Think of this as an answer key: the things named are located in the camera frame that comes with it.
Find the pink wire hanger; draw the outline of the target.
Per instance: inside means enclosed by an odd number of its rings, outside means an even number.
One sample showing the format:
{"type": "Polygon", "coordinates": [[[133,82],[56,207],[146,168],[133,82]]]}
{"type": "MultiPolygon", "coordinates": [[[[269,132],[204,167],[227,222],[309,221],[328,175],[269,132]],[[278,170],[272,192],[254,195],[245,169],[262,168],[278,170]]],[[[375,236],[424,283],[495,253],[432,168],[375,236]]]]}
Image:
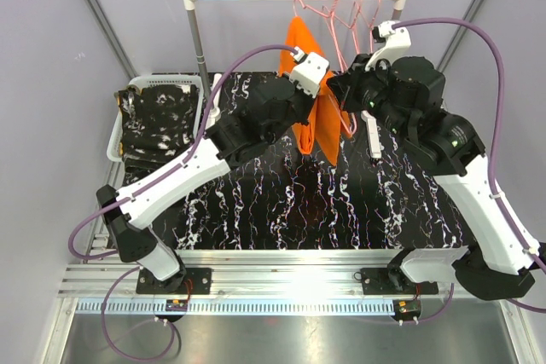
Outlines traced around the pink wire hanger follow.
{"type": "Polygon", "coordinates": [[[338,42],[337,33],[335,29],[335,11],[337,9],[339,0],[333,0],[332,5],[328,8],[326,6],[323,6],[321,10],[314,9],[312,6],[304,3],[303,0],[293,0],[293,14],[295,17],[298,17],[298,7],[301,7],[303,10],[310,10],[312,13],[320,16],[323,18],[326,27],[328,29],[328,34],[330,35],[333,45],[334,45],[334,52],[340,67],[341,71],[344,71],[347,68],[346,61],[343,57],[343,54],[340,49],[340,44],[338,42]]]}
{"type": "Polygon", "coordinates": [[[362,14],[363,0],[353,1],[351,6],[351,12],[349,15],[350,17],[349,21],[342,20],[336,14],[338,2],[339,0],[334,0],[330,7],[322,6],[322,14],[324,16],[324,19],[326,20],[329,34],[333,40],[335,54],[338,58],[340,67],[343,68],[344,66],[346,66],[346,63],[345,63],[345,58],[343,56],[343,52],[340,47],[340,41],[338,39],[336,25],[339,24],[350,32],[354,49],[357,53],[359,53],[360,44],[359,44],[359,38],[358,38],[358,20],[362,14]]]}
{"type": "Polygon", "coordinates": [[[381,0],[376,0],[375,11],[372,14],[372,17],[370,18],[370,20],[364,20],[364,22],[366,23],[368,27],[368,32],[369,32],[369,53],[370,54],[374,52],[374,47],[375,47],[373,30],[375,27],[375,21],[376,21],[377,15],[379,14],[379,11],[380,11],[380,3],[381,3],[381,0]]]}

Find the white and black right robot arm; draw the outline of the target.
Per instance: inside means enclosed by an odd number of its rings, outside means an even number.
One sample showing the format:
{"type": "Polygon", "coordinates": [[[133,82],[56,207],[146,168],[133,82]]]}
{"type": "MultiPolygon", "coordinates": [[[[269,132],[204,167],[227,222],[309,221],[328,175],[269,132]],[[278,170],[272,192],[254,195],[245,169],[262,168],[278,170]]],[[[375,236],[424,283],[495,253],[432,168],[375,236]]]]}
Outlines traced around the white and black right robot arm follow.
{"type": "Polygon", "coordinates": [[[407,292],[416,283],[443,281],[485,301],[524,297],[535,283],[530,250],[544,257],[545,245],[527,237],[524,247],[506,221],[488,182],[484,143],[468,120],[441,107],[444,74],[424,57],[389,62],[358,55],[327,85],[344,111],[366,111],[398,138],[448,194],[476,240],[455,249],[401,251],[389,265],[388,285],[407,292]]]}

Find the black and white trousers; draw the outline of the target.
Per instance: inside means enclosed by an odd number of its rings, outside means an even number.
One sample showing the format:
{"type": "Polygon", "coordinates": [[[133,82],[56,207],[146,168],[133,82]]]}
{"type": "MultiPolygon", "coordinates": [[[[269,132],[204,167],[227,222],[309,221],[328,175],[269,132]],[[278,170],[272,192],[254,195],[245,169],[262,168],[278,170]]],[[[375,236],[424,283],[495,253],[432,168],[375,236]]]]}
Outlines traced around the black and white trousers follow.
{"type": "Polygon", "coordinates": [[[129,86],[118,93],[125,185],[148,176],[191,146],[198,102],[198,88],[187,84],[142,90],[129,86]]]}

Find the orange trousers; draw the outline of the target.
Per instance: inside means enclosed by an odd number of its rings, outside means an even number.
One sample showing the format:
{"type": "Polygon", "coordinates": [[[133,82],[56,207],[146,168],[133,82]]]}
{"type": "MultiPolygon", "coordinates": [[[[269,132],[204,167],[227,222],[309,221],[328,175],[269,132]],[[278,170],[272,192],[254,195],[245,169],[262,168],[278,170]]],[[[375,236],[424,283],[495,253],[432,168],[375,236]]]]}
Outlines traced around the orange trousers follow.
{"type": "MultiPolygon", "coordinates": [[[[292,18],[285,40],[291,47],[299,47],[304,52],[315,52],[323,56],[322,49],[311,31],[300,17],[292,18]]],[[[336,166],[340,152],[341,133],[352,136],[349,131],[349,116],[339,110],[339,104],[326,81],[334,74],[328,71],[321,82],[319,95],[307,119],[308,124],[295,124],[292,127],[299,151],[302,154],[311,154],[317,143],[327,161],[336,166]]]]}

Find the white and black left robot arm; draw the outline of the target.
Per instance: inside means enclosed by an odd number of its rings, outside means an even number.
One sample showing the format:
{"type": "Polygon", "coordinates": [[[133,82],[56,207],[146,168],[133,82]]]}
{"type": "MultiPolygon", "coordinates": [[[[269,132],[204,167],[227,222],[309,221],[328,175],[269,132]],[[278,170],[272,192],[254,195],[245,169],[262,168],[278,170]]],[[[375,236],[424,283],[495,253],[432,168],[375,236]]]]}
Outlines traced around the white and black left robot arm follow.
{"type": "Polygon", "coordinates": [[[166,293],[182,289],[180,257],[150,228],[167,208],[197,188],[261,156],[294,124],[309,117],[318,82],[295,76],[271,78],[251,90],[245,102],[210,126],[187,151],[143,179],[120,189],[106,185],[97,199],[123,263],[138,263],[166,293]]]}

